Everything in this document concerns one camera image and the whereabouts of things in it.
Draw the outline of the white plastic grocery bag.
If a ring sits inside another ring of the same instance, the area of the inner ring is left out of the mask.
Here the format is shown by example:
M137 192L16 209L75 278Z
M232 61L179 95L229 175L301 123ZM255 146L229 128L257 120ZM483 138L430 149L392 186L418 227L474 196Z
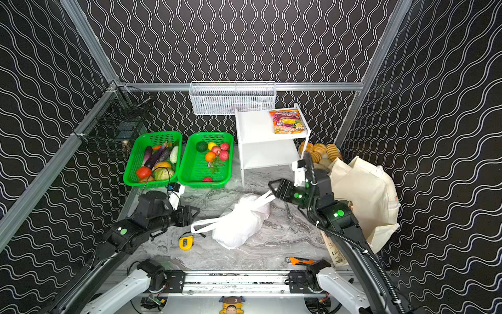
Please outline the white plastic grocery bag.
M269 190L265 194L246 194L234 205L231 211L217 218L193 222L193 234L212 233L214 241L228 250L236 249L257 233L270 216L270 203L276 197Z

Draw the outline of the cream canvas tote bag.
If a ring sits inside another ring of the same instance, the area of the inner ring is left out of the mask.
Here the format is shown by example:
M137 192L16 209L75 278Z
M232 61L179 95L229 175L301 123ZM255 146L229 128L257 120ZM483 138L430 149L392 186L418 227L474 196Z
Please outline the cream canvas tote bag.
M401 204L391 176L359 156L348 164L336 159L328 167L315 164L315 168L328 172L336 200L352 203L366 242L378 253L400 227Z

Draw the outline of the red apple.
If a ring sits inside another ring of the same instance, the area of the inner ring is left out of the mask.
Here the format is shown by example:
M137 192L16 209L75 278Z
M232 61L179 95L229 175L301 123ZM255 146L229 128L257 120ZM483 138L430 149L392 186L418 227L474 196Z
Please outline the red apple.
M221 150L219 154L219 159L221 161L226 161L229 160L229 158L230 158L230 153L227 150Z

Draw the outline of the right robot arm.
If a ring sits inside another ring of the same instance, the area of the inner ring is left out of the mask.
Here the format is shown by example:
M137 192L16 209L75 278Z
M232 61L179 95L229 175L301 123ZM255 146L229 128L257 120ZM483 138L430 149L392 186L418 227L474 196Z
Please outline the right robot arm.
M268 186L276 198L296 205L309 222L329 236L361 287L337 277L333 268L320 266L313 272L316 285L350 313L424 313L425 309L412 304L384 270L349 205L335 199L328 175L308 170L305 180L302 187L287 179L270 181Z

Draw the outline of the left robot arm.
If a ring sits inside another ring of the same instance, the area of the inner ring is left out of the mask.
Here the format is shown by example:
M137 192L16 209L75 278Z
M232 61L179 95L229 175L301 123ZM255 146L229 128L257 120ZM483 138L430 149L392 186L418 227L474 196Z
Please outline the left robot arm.
M200 208L191 205L174 208L169 195L160 191L142 194L138 201L134 212L112 225L84 267L40 313L81 313L106 279L143 243L172 226L191 225L200 214Z

